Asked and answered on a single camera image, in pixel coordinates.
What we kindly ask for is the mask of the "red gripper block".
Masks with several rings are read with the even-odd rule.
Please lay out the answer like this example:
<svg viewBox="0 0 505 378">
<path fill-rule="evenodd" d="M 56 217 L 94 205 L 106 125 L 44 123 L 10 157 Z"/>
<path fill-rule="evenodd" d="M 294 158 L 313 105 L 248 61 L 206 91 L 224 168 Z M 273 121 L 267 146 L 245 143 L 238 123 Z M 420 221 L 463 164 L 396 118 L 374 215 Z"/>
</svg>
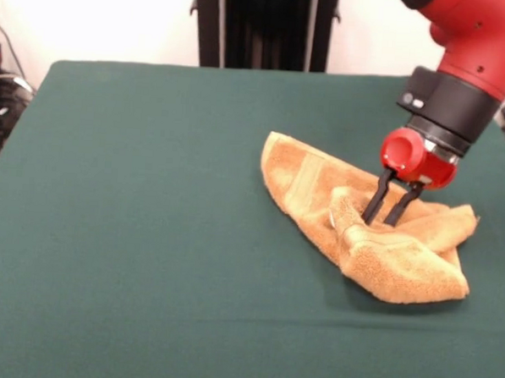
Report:
<svg viewBox="0 0 505 378">
<path fill-rule="evenodd" d="M 366 225 L 373 223 L 394 178 L 410 184 L 410 190 L 388 212 L 384 223 L 396 226 L 412 201 L 429 190 L 448 186 L 457 174 L 458 156 L 416 130 L 402 127 L 393 130 L 381 145 L 381 164 L 386 167 L 377 179 L 377 190 L 362 212 Z"/>
</svg>

